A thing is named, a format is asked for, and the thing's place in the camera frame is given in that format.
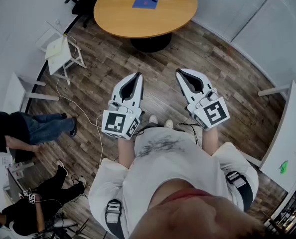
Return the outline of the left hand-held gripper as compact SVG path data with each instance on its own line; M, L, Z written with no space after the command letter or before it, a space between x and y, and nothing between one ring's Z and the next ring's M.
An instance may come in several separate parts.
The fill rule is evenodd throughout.
M140 124L142 113L140 102L143 95L144 78L142 73L133 73L118 82L103 112L102 133L119 139L130 140ZM132 107L118 102L132 102Z

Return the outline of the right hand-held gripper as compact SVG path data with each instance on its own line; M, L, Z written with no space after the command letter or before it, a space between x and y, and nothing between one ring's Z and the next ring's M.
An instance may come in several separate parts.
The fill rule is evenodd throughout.
M206 75L192 69L177 69L175 75L188 102L190 116L204 130L210 130L230 118L224 98L218 96L217 89L212 88ZM194 94L205 95L195 100Z

